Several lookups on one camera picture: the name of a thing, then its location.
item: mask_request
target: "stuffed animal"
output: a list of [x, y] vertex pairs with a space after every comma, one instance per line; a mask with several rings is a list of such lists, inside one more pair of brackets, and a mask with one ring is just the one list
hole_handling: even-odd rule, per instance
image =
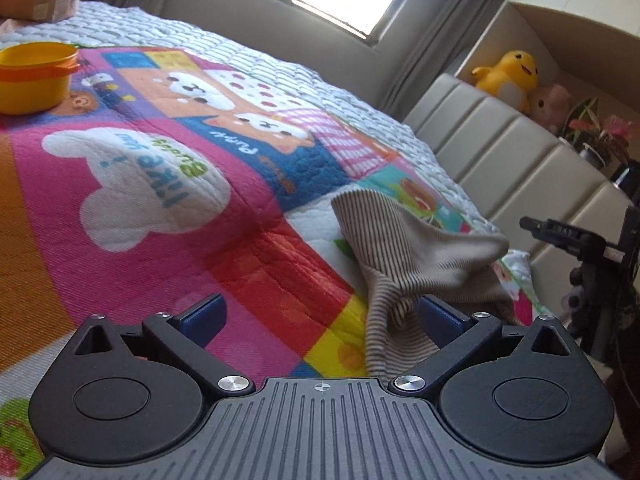
[[527, 94], [538, 85], [536, 60], [531, 54], [522, 50], [508, 52], [496, 66], [481, 66], [472, 74], [478, 80], [476, 88], [524, 114], [529, 113]]
[[557, 136], [569, 115], [570, 98], [571, 94], [560, 85], [536, 88], [529, 94], [529, 118]]

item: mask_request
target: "yellow plush toy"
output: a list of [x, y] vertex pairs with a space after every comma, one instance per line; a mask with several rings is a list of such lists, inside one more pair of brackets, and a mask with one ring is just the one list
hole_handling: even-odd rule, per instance
[[494, 67], [480, 66], [472, 72], [478, 79], [476, 88], [516, 108], [524, 114], [530, 111], [527, 93], [538, 85], [536, 60], [531, 54], [514, 50], [502, 56]]

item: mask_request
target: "upholstered headboard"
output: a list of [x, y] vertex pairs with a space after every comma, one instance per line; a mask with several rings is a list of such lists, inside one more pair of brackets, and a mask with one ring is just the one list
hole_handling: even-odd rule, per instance
[[452, 76], [440, 76], [405, 123], [511, 247], [531, 254], [540, 301], [560, 314], [576, 260], [533, 239], [520, 218], [554, 218], [617, 242], [628, 198], [544, 128]]

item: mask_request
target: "blue gripper pad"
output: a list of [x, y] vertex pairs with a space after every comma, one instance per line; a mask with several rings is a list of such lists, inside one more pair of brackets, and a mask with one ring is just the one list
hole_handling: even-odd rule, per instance
[[474, 325], [469, 316], [431, 294], [420, 299], [416, 314], [420, 328], [438, 348], [448, 345]]
[[169, 323], [183, 336], [204, 348], [226, 325], [225, 298], [222, 294], [211, 294], [173, 317]]

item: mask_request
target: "orange cup rim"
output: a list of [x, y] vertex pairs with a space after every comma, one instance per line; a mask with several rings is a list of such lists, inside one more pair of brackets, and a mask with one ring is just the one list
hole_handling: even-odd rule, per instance
[[47, 61], [44, 63], [33, 63], [33, 64], [24, 64], [24, 65], [5, 65], [0, 61], [0, 70], [9, 70], [9, 71], [15, 71], [15, 70], [32, 70], [32, 69], [37, 69], [37, 68], [46, 68], [48, 66], [55, 66], [55, 65], [59, 65], [62, 63], [66, 63], [68, 61], [71, 61], [73, 59], [75, 59], [76, 57], [78, 57], [78, 49], [76, 47], [74, 47], [73, 45], [69, 45], [67, 43], [59, 43], [57, 41], [34, 41], [33, 43], [21, 43], [21, 44], [17, 44], [14, 46], [10, 46], [6, 49], [3, 49], [2, 52], [7, 52], [9, 50], [15, 49], [15, 50], [19, 50], [20, 48], [24, 48], [25, 46], [33, 46], [33, 45], [55, 45], [56, 47], [59, 47], [60, 45], [64, 45], [64, 46], [68, 46], [70, 48], [73, 49], [73, 52], [71, 54], [69, 54], [68, 56], [65, 57], [60, 57], [59, 59], [55, 59], [52, 61]]

